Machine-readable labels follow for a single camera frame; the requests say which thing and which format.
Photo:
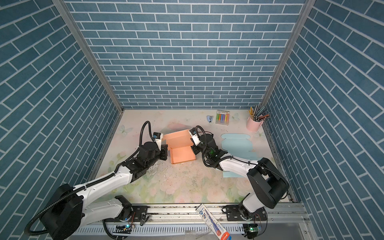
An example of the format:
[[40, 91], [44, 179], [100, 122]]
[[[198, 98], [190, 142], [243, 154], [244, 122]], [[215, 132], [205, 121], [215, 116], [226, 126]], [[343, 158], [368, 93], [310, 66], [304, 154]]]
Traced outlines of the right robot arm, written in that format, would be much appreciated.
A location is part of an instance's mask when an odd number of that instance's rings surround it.
[[288, 192], [289, 183], [283, 174], [267, 158], [257, 162], [235, 157], [225, 150], [219, 149], [213, 134], [207, 134], [201, 126], [189, 130], [192, 151], [201, 153], [206, 167], [224, 172], [233, 172], [248, 178], [253, 192], [240, 202], [238, 211], [242, 218], [253, 218], [262, 208], [273, 209]]

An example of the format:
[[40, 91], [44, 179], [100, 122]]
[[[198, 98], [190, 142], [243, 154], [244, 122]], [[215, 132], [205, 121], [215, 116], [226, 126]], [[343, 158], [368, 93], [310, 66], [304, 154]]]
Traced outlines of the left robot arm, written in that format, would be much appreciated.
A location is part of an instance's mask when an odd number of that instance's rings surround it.
[[139, 146], [126, 160], [109, 174], [74, 187], [60, 186], [47, 205], [27, 223], [27, 236], [48, 234], [54, 240], [65, 240], [78, 228], [105, 219], [119, 218], [126, 222], [131, 217], [132, 206], [123, 196], [95, 204], [107, 193], [128, 185], [147, 173], [158, 161], [167, 159], [168, 146], [162, 145], [163, 134], [149, 132], [151, 140]]

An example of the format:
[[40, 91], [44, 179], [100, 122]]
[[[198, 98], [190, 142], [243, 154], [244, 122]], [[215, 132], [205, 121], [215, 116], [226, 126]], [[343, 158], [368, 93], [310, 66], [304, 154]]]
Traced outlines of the pink cardboard box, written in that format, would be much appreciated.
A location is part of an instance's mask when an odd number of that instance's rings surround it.
[[189, 130], [166, 134], [164, 135], [164, 140], [170, 151], [171, 164], [179, 164], [196, 159], [196, 155], [191, 148], [194, 143], [191, 140]]

